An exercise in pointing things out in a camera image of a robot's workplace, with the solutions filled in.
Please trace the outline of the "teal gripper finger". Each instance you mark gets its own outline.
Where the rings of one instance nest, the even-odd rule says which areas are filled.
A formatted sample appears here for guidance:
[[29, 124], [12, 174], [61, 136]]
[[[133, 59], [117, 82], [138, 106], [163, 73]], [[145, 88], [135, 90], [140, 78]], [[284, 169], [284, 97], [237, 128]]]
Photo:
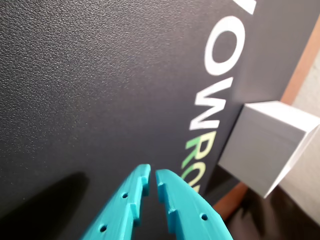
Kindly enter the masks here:
[[149, 195], [151, 166], [138, 165], [122, 182], [81, 237], [82, 240], [130, 240], [140, 223], [143, 197]]
[[168, 232], [178, 240], [231, 240], [221, 216], [181, 177], [155, 171], [158, 199], [164, 204]]

